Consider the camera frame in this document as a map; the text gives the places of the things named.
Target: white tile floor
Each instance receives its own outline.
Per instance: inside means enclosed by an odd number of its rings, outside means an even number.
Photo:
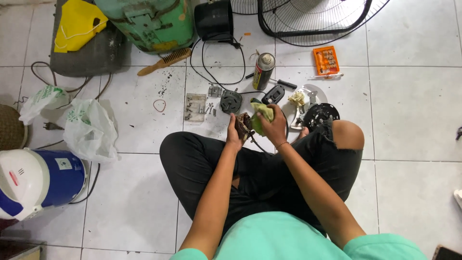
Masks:
[[[0,23],[5,25],[0,28],[2,104],[20,108],[14,104],[20,97],[43,87],[27,66],[36,60],[49,61],[53,12],[53,4],[0,9]],[[454,140],[462,124],[462,2],[391,0],[366,26],[333,43],[345,73],[333,81],[307,80],[315,73],[312,48],[267,37],[255,16],[235,16],[234,21],[236,38],[252,33],[241,41],[250,65],[246,74],[255,62],[255,57],[249,60],[255,49],[273,53],[275,78],[319,86],[343,119],[363,129],[364,160],[346,204],[364,230],[401,234],[429,258],[438,244],[462,252],[462,211],[452,197],[455,189],[462,188],[462,144]],[[228,119],[220,111],[217,117],[206,116],[202,124],[182,119],[185,93],[208,89],[189,62],[138,78],[141,66],[155,63],[158,57],[135,47],[127,49],[131,52],[124,63],[127,67],[114,75],[100,98],[115,118],[120,160],[101,166],[86,203],[45,212],[2,233],[47,244],[47,259],[168,259],[181,245],[191,220],[163,172],[160,143],[167,134],[181,130],[225,139]],[[199,52],[195,51],[193,65],[200,62]],[[220,81],[239,80],[241,62],[240,52],[231,46],[205,48],[205,63]],[[38,72],[51,80],[46,68]],[[106,79],[106,75],[95,77],[79,97],[96,96]],[[58,76],[60,86],[78,87],[82,82]],[[249,80],[237,87],[252,89]],[[245,96],[243,111],[250,111],[251,97]],[[167,103],[162,113],[152,107],[159,98]],[[209,102],[216,106],[218,100]],[[291,107],[286,101],[280,105],[292,120]],[[35,118],[30,147],[61,140],[60,132],[42,126],[49,120],[63,124],[63,114],[48,111]],[[291,132],[290,139],[296,135]],[[273,149],[265,138],[259,139],[263,147]],[[251,143],[246,147],[257,149]]]

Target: wrist bracelet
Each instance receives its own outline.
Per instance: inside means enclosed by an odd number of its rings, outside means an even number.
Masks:
[[[276,147],[276,150],[277,150],[279,147],[281,147],[281,145],[283,145],[283,144],[285,144],[285,143],[289,143],[289,142],[288,142],[288,141],[285,141],[285,142],[283,142],[282,144],[278,145],[278,146]]]

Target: black ripped jeans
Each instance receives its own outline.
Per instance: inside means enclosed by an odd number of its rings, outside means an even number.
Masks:
[[[160,160],[173,191],[191,219],[212,176],[225,142],[189,132],[168,135],[160,146]],[[332,123],[318,126],[296,141],[294,149],[345,201],[358,175],[362,150],[337,149]],[[279,154],[242,148],[236,157],[223,235],[241,218],[266,211],[288,212],[326,235],[319,220],[303,199],[287,165]]]

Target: teal shirt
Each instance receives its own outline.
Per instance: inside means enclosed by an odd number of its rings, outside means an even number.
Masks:
[[[416,244],[393,234],[363,235],[343,250],[308,223],[285,212],[263,212],[235,223],[223,237],[216,260],[426,260]],[[171,260],[207,260],[187,248]]]

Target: hand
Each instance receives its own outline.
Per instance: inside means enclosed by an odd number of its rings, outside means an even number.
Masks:
[[[257,116],[260,118],[263,133],[265,133],[273,145],[277,147],[287,141],[286,118],[278,105],[271,104],[267,105],[267,107],[272,108],[274,112],[274,120],[271,123],[268,122],[260,112],[257,113]]]
[[[230,114],[230,124],[228,125],[228,136],[226,137],[226,145],[236,149],[238,152],[244,145],[245,140],[240,140],[237,135],[236,128],[234,127],[236,123],[236,115],[233,113]]]

